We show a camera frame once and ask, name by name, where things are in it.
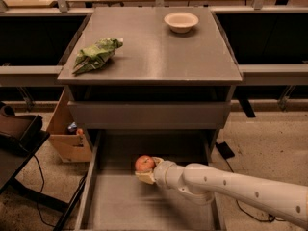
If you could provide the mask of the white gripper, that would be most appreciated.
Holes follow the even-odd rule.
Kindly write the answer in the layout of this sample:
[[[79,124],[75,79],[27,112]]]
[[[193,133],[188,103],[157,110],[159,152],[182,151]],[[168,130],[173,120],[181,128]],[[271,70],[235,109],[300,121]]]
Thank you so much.
[[[176,164],[172,161],[164,161],[164,159],[160,157],[152,157],[152,159],[156,165],[154,173],[152,170],[136,171],[135,175],[137,178],[149,185],[156,183],[160,188],[174,189],[174,170],[176,170]]]

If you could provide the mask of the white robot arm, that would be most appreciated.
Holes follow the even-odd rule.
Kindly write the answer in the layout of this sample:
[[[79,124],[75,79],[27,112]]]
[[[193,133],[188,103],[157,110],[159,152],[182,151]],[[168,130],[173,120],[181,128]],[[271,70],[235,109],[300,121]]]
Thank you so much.
[[[158,157],[140,156],[135,174],[146,184],[173,189],[190,201],[205,205],[220,193],[308,228],[308,187],[227,172],[202,164],[179,166]]]

